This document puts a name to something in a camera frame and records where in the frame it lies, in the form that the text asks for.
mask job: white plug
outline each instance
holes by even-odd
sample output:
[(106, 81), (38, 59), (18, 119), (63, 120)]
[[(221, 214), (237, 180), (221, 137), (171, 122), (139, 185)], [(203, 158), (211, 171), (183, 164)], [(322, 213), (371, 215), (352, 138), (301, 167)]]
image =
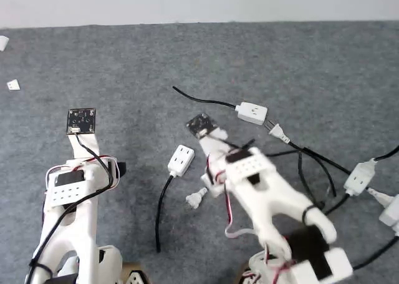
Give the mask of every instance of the white plug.
[(371, 189), (368, 188), (367, 192), (372, 195), (373, 197), (375, 197), (375, 199), (384, 206), (384, 208), (387, 208), (389, 206), (389, 204), (392, 203), (393, 199), (395, 197), (392, 197), (390, 195), (387, 195), (385, 193), (382, 192), (377, 192), (375, 189)]
[(194, 158), (194, 150), (186, 147), (185, 145), (179, 145), (173, 153), (172, 158), (168, 164), (168, 170), (170, 175), (183, 176), (183, 174), (187, 171), (191, 161)]
[(203, 187), (199, 190), (199, 192), (192, 193), (191, 195), (188, 195), (186, 197), (186, 202), (189, 203), (191, 207), (194, 209), (197, 209), (198, 206), (200, 205), (203, 196), (208, 192), (208, 189), (206, 187)]
[(262, 125), (266, 119), (267, 108), (256, 104), (241, 102), (236, 106), (238, 118), (256, 125)]
[(268, 120), (264, 125), (269, 130), (269, 135), (281, 139), (283, 142), (288, 144), (291, 140), (284, 134), (280, 124), (275, 124), (271, 120)]
[(374, 158), (357, 164), (345, 181), (344, 188), (346, 189), (346, 193), (349, 195), (360, 195), (373, 179), (376, 164), (377, 161)]
[(381, 213), (380, 221), (389, 227), (399, 230), (399, 195), (393, 198), (391, 204)]
[(392, 197), (375, 189), (367, 189), (370, 195), (385, 207), (380, 215), (380, 221), (385, 225), (392, 227), (393, 231), (399, 236), (399, 194)]

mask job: white wire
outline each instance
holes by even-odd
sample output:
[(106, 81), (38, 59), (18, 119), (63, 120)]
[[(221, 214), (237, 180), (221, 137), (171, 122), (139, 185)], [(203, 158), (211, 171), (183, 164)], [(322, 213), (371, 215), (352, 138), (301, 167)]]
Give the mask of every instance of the white wire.
[[(101, 159), (103, 159), (103, 158), (110, 159), (110, 160), (112, 160), (112, 161), (115, 163), (115, 168), (116, 168), (116, 171), (117, 171), (118, 179), (117, 179), (117, 183), (116, 183), (114, 186), (111, 186), (111, 187), (109, 188), (109, 190), (111, 190), (111, 189), (114, 189), (115, 187), (117, 187), (118, 184), (119, 184), (119, 181), (120, 181), (120, 170), (119, 170), (118, 162), (117, 162), (117, 160), (116, 160), (115, 157), (111, 157), (111, 156), (101, 157)], [(87, 162), (87, 161), (84, 160), (84, 161), (82, 161), (82, 162), (79, 162), (79, 163), (77, 163), (74, 167), (71, 167), (71, 166), (66, 165), (66, 164), (56, 165), (56, 166), (51, 167), (51, 168), (46, 172), (46, 178), (45, 178), (45, 181), (46, 181), (46, 190), (49, 189), (49, 175), (51, 174), (51, 172), (52, 172), (53, 170), (55, 170), (55, 169), (60, 169), (60, 168), (62, 168), (62, 167), (69, 167), (69, 168), (71, 168), (71, 169), (74, 169), (75, 167), (80, 166), (80, 165), (81, 165), (82, 163), (84, 163), (84, 162)]]
[(227, 198), (227, 203), (228, 203), (228, 214), (230, 216), (230, 222), (227, 225), (227, 227), (224, 229), (224, 234), (227, 238), (237, 238), (243, 234), (253, 234), (255, 235), (255, 231), (253, 229), (245, 228), (245, 229), (240, 229), (238, 231), (235, 231), (233, 233), (229, 233), (229, 229), (231, 225), (233, 224), (233, 213), (231, 211), (231, 203), (230, 203), (230, 196), (229, 193), (226, 192), (226, 198)]
[(111, 187), (109, 188), (109, 190), (115, 189), (115, 188), (119, 185), (119, 181), (120, 181), (120, 171), (119, 171), (119, 166), (118, 166), (117, 159), (116, 159), (115, 157), (111, 157), (111, 156), (109, 156), (109, 157), (103, 157), (103, 158), (109, 158), (110, 160), (112, 160), (112, 161), (115, 163), (115, 168), (116, 168), (116, 170), (117, 170), (116, 175), (118, 175), (118, 180), (117, 180), (117, 183), (116, 183), (114, 186), (111, 186)]
[(60, 169), (60, 168), (62, 168), (62, 167), (70, 167), (70, 166), (69, 166), (69, 165), (65, 165), (65, 164), (56, 165), (56, 166), (54, 166), (54, 167), (51, 167), (51, 168), (46, 172), (46, 177), (45, 177), (45, 181), (46, 181), (46, 190), (49, 189), (49, 175), (50, 175), (50, 173), (51, 173), (53, 170), (55, 170), (55, 169)]

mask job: electrical outlet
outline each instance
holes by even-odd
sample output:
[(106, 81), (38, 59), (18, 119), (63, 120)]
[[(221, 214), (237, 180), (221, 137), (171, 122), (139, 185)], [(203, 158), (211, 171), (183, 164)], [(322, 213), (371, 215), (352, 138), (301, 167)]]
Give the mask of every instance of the electrical outlet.
[(348, 179), (345, 181), (344, 188), (350, 195), (360, 195), (375, 175), (376, 161), (373, 159), (361, 162), (356, 165)]
[(169, 161), (169, 172), (181, 177), (187, 171), (188, 166), (190, 165), (191, 161), (193, 161), (193, 158), (193, 149), (190, 149), (185, 145), (179, 145)]
[(262, 125), (266, 119), (267, 108), (256, 104), (242, 102), (236, 106), (238, 118), (256, 125)]

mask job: black power cord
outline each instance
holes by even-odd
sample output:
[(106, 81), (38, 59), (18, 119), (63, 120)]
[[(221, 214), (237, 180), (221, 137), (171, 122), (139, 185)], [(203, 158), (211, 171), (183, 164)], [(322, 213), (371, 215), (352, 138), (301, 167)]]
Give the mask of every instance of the black power cord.
[(318, 157), (319, 159), (321, 159), (321, 160), (327, 162), (328, 164), (332, 165), (333, 167), (336, 167), (337, 169), (343, 171), (345, 174), (350, 175), (350, 171), (349, 171), (348, 169), (346, 169), (345, 167), (339, 165), (338, 163), (336, 163), (336, 162), (334, 162), (334, 161), (328, 159), (327, 157), (324, 157), (323, 155), (320, 155), (319, 153), (314, 152), (313, 150), (310, 150), (310, 149), (307, 148), (307, 147), (305, 147), (303, 150), (304, 150), (304, 152), (306, 152), (307, 154), (313, 155), (313, 156), (315, 156), (315, 157)]
[[(328, 178), (328, 180), (329, 180), (329, 182), (330, 182), (330, 188), (331, 188), (332, 195), (333, 195), (334, 197), (336, 197), (336, 196), (337, 196), (337, 190), (336, 190), (336, 188), (335, 188), (334, 181), (332, 180), (332, 177), (331, 177), (331, 175), (330, 175), (329, 170), (328, 170), (327, 167), (322, 163), (322, 161), (321, 161), (318, 157), (316, 157), (315, 155), (313, 155), (312, 153), (309, 153), (308, 151), (306, 151), (305, 148), (301, 148), (301, 147), (297, 146), (296, 144), (294, 144), (293, 142), (289, 142), (288, 144), (289, 144), (291, 147), (293, 147), (294, 149), (296, 149), (296, 151), (308, 155), (310, 158), (312, 158), (314, 161), (316, 161), (316, 162), (321, 166), (322, 170), (324, 171), (324, 173), (326, 174), (326, 176), (327, 176), (327, 178)], [(299, 177), (300, 177), (300, 179), (301, 179), (301, 181), (302, 181), (302, 184), (304, 184), (304, 186), (305, 186), (305, 183), (304, 183), (304, 181), (303, 181), (303, 179), (304, 179), (303, 174), (301, 175), (301, 172), (302, 172), (302, 162), (300, 163), (299, 161), (302, 161), (302, 156), (298, 157), (298, 173), (299, 173)]]
[(308, 194), (310, 200), (312, 201), (313, 204), (316, 204), (317, 200), (316, 200), (314, 194), (312, 193), (312, 191), (309, 187), (309, 184), (307, 183), (307, 181), (305, 179), (304, 171), (302, 169), (302, 152), (298, 152), (298, 174), (299, 174), (300, 181), (302, 182), (302, 185), (304, 186), (306, 193)]
[(391, 152), (386, 153), (385, 155), (382, 155), (382, 156), (375, 157), (374, 160), (375, 161), (380, 161), (380, 160), (383, 160), (383, 159), (387, 159), (387, 158), (389, 158), (391, 156), (394, 156), (398, 152), (399, 152), (399, 145), (396, 148), (394, 148)]
[(183, 91), (179, 90), (179, 89), (178, 89), (177, 87), (175, 87), (175, 86), (172, 86), (172, 88), (173, 88), (175, 91), (177, 91), (179, 94), (181, 94), (181, 95), (185, 96), (186, 98), (189, 98), (190, 100), (196, 101), (196, 102), (202, 102), (202, 103), (214, 103), (214, 104), (224, 105), (224, 106), (227, 106), (227, 107), (230, 107), (230, 108), (233, 108), (233, 109), (235, 109), (235, 108), (236, 108), (236, 106), (235, 106), (235, 105), (233, 105), (233, 104), (230, 104), (230, 103), (227, 103), (227, 102), (223, 102), (223, 101), (217, 101), (217, 100), (204, 100), (204, 99), (197, 99), (197, 98), (195, 98), (195, 97), (193, 97), (193, 96), (190, 96), (190, 95), (186, 94), (185, 92), (183, 92)]
[(353, 267), (353, 270), (359, 270), (370, 263), (372, 263), (374, 260), (380, 258), (386, 251), (388, 251), (391, 247), (393, 247), (397, 242), (399, 241), (399, 236), (395, 236), (393, 239), (391, 239), (384, 247), (376, 251), (373, 255), (371, 255), (369, 258), (367, 258), (364, 262), (359, 263), (358, 265), (355, 265)]
[(169, 187), (170, 182), (172, 181), (173, 176), (170, 175), (168, 181), (166, 181), (165, 186), (163, 187), (162, 193), (160, 195), (160, 199), (158, 201), (158, 210), (156, 211), (155, 217), (155, 243), (156, 243), (156, 252), (161, 252), (161, 241), (160, 241), (160, 215), (161, 215), (161, 208), (162, 208), (162, 200), (165, 196), (166, 190)]
[(82, 148), (84, 148), (89, 154), (91, 154), (95, 159), (97, 159), (99, 164), (104, 168), (104, 170), (106, 171), (106, 173), (108, 175), (109, 183), (107, 186), (103, 187), (102, 189), (99, 189), (96, 192), (91, 193), (90, 195), (87, 195), (87, 196), (81, 198), (80, 200), (70, 204), (65, 209), (65, 211), (60, 215), (58, 220), (55, 222), (54, 226), (51, 228), (49, 234), (47, 234), (46, 238), (43, 240), (43, 243), (41, 244), (40, 248), (37, 250), (35, 256), (32, 258), (31, 262), (29, 263), (30, 269), (29, 269), (28, 276), (26, 278), (26, 282), (25, 282), (26, 284), (31, 284), (35, 268), (43, 267), (43, 265), (41, 265), (41, 263), (39, 263), (40, 256), (42, 255), (44, 249), (46, 248), (46, 245), (49, 243), (51, 236), (53, 236), (54, 232), (57, 230), (58, 226), (61, 224), (61, 221), (67, 216), (67, 214), (69, 214), (71, 211), (73, 211), (79, 204), (83, 203), (84, 201), (86, 201), (90, 198), (96, 197), (96, 196), (100, 195), (101, 193), (105, 192), (113, 184), (112, 174), (108, 170), (108, 167), (102, 162), (101, 158), (96, 153), (94, 153), (94, 151), (92, 149), (86, 147), (83, 143), (81, 143), (78, 134), (75, 134), (75, 136), (76, 136), (76, 139), (77, 139), (79, 145)]
[(338, 203), (336, 203), (333, 207), (331, 207), (330, 209), (328, 209), (324, 214), (325, 215), (329, 215), (330, 213), (332, 213), (333, 211), (337, 210), (339, 207), (341, 207), (348, 199), (350, 198), (350, 194), (346, 193), (341, 201), (339, 201)]

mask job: black cable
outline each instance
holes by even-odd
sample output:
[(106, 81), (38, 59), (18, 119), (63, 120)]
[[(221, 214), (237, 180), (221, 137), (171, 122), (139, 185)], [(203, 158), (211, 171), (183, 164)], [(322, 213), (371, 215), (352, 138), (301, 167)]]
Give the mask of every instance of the black cable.
[(181, 90), (179, 90), (179, 89), (178, 89), (177, 87), (175, 87), (175, 86), (172, 86), (172, 88), (173, 88), (175, 91), (177, 91), (179, 94), (181, 94), (181, 95), (185, 96), (186, 98), (189, 98), (190, 100), (196, 101), (196, 102), (202, 102), (202, 103), (214, 103), (214, 104), (220, 104), (220, 105), (228, 106), (228, 107), (230, 107), (230, 108), (233, 108), (233, 109), (235, 109), (235, 108), (236, 108), (236, 106), (235, 106), (235, 105), (232, 105), (232, 104), (230, 104), (230, 103), (227, 103), (227, 102), (223, 102), (223, 101), (217, 101), (217, 100), (204, 100), (204, 99), (197, 99), (197, 98), (194, 98), (194, 97), (192, 97), (192, 96), (190, 96), (190, 95), (186, 94), (185, 92), (182, 92)]
[(41, 263), (36, 263), (36, 267), (43, 268), (47, 273), (50, 274), (50, 278), (52, 278), (52, 270), (49, 267), (47, 267), (47, 266), (45, 266), (44, 264), (41, 264)]
[(273, 158), (273, 157), (278, 157), (278, 156), (283, 156), (283, 155), (288, 155), (288, 154), (296, 154), (298, 153), (298, 150), (290, 150), (290, 151), (284, 151), (284, 152), (279, 152), (279, 153), (271, 153), (271, 154), (265, 154), (266, 157)]
[(341, 199), (341, 201), (339, 201), (338, 203), (336, 203), (333, 207), (331, 207), (330, 209), (328, 209), (324, 214), (325, 215), (329, 215), (330, 213), (332, 213), (334, 210), (337, 210), (339, 207), (341, 207), (348, 199), (350, 198), (350, 194), (346, 193), (344, 195), (344, 197)]
[[(334, 197), (336, 197), (336, 196), (337, 196), (337, 190), (335, 189), (334, 181), (332, 180), (332, 177), (331, 177), (331, 175), (330, 175), (329, 170), (325, 167), (325, 165), (321, 162), (321, 160), (320, 160), (319, 158), (317, 158), (316, 156), (314, 156), (313, 154), (308, 153), (305, 149), (303, 149), (303, 148), (297, 146), (297, 145), (294, 144), (293, 142), (289, 142), (288, 144), (289, 144), (291, 147), (293, 147), (294, 149), (298, 150), (299, 152), (305, 153), (306, 155), (308, 155), (310, 158), (312, 158), (313, 160), (315, 160), (315, 161), (321, 166), (322, 170), (324, 171), (324, 173), (326, 174), (326, 176), (327, 176), (327, 178), (328, 178), (328, 180), (329, 180), (329, 182), (330, 182), (330, 187), (331, 187), (332, 195), (333, 195)], [(304, 183), (304, 181), (303, 181), (303, 179), (304, 179), (303, 174), (302, 174), (302, 176), (299, 175), (299, 177), (301, 178), (302, 183)]]
[(165, 192), (168, 189), (168, 186), (170, 182), (172, 181), (173, 176), (170, 175), (168, 178), (168, 181), (166, 181), (165, 186), (163, 187), (160, 199), (158, 201), (158, 210), (156, 211), (156, 218), (155, 218), (155, 242), (156, 242), (156, 252), (160, 253), (161, 252), (161, 242), (160, 242), (160, 215), (161, 215), (161, 208), (162, 208), (162, 200), (163, 197), (165, 196)]
[(40, 248), (38, 249), (38, 251), (36, 252), (36, 255), (32, 258), (31, 262), (29, 263), (29, 266), (31, 267), (28, 273), (28, 276), (26, 278), (26, 284), (31, 284), (31, 280), (33, 277), (33, 273), (35, 268), (38, 266), (37, 264), (39, 263), (38, 260), (40, 259), (40, 256), (42, 255), (46, 245), (49, 243), (49, 240), (51, 238), (51, 236), (53, 236), (54, 232), (57, 230), (58, 226), (61, 224), (61, 221), (64, 219), (64, 217), (69, 214), (71, 211), (73, 211), (73, 209), (76, 208), (76, 206), (78, 206), (79, 204), (83, 203), (84, 201), (96, 197), (99, 194), (105, 192), (106, 190), (108, 190), (113, 183), (113, 177), (112, 174), (110, 173), (110, 171), (108, 170), (108, 167), (102, 162), (101, 158), (94, 153), (94, 151), (88, 147), (86, 147), (84, 144), (81, 143), (79, 136), (77, 134), (75, 134), (76, 139), (79, 143), (79, 145), (84, 148), (89, 154), (91, 154), (94, 158), (97, 159), (97, 161), (100, 163), (100, 165), (103, 167), (103, 169), (106, 171), (107, 175), (108, 175), (108, 179), (109, 179), (109, 183), (107, 186), (103, 187), (102, 189), (97, 190), (94, 193), (91, 193), (90, 195), (87, 195), (83, 198), (81, 198), (80, 200), (70, 204), (65, 211), (60, 215), (60, 217), (58, 218), (58, 220), (55, 222), (54, 226), (52, 227), (52, 229), (50, 230), (49, 234), (47, 234), (46, 238), (44, 239), (43, 243), (41, 244)]
[(380, 160), (383, 160), (383, 159), (387, 159), (387, 158), (389, 158), (391, 156), (394, 156), (398, 152), (399, 152), (399, 145), (396, 148), (394, 148), (391, 152), (386, 153), (385, 155), (382, 155), (382, 156), (375, 157), (374, 160), (375, 161), (380, 161)]
[(309, 212), (310, 209), (313, 209), (313, 208), (317, 208), (317, 206), (314, 205), (314, 204), (312, 204), (312, 205), (308, 206), (308, 207), (304, 210), (304, 212), (302, 213), (302, 223), (303, 223), (304, 225), (306, 225), (306, 215), (307, 215), (307, 213)]
[(330, 187), (331, 187), (332, 195), (333, 195), (334, 197), (336, 197), (336, 196), (337, 196), (337, 190), (335, 189), (335, 184), (334, 184), (334, 181), (332, 180), (332, 177), (331, 177), (331, 175), (330, 175), (329, 170), (327, 170), (327, 168), (325, 167), (325, 165), (323, 164), (323, 162), (321, 162), (321, 160), (320, 160), (319, 158), (317, 158), (316, 156), (311, 156), (311, 155), (309, 155), (309, 154), (306, 153), (306, 152), (305, 152), (305, 154), (307, 154), (307, 155), (310, 156), (312, 159), (314, 159), (314, 160), (322, 167), (324, 173), (327, 175), (327, 178), (328, 178), (328, 180), (329, 180), (329, 182), (330, 182)]
[(317, 200), (316, 200), (314, 194), (312, 193), (312, 191), (309, 187), (309, 184), (307, 183), (307, 181), (305, 179), (304, 171), (302, 169), (302, 152), (298, 152), (298, 174), (299, 174), (300, 181), (302, 182), (302, 185), (304, 186), (306, 193), (308, 194), (310, 200), (312, 201), (313, 204), (316, 204)]
[(373, 255), (371, 255), (368, 259), (366, 259), (364, 262), (359, 263), (358, 265), (355, 265), (353, 267), (353, 270), (359, 270), (370, 263), (372, 263), (374, 260), (378, 259), (381, 255), (383, 255), (387, 250), (389, 250), (396, 242), (399, 241), (399, 237), (395, 236), (393, 239), (391, 239), (384, 247), (376, 251)]
[(320, 155), (317, 152), (314, 152), (313, 150), (310, 150), (309, 148), (304, 148), (304, 152), (306, 152), (307, 154), (312, 154), (313, 156), (318, 157), (319, 159), (327, 162), (328, 164), (332, 165), (333, 167), (336, 167), (337, 169), (343, 171), (345, 174), (350, 175), (350, 171), (348, 169), (346, 169), (345, 167), (339, 165), (338, 163), (328, 159), (327, 157), (324, 157), (323, 155)]

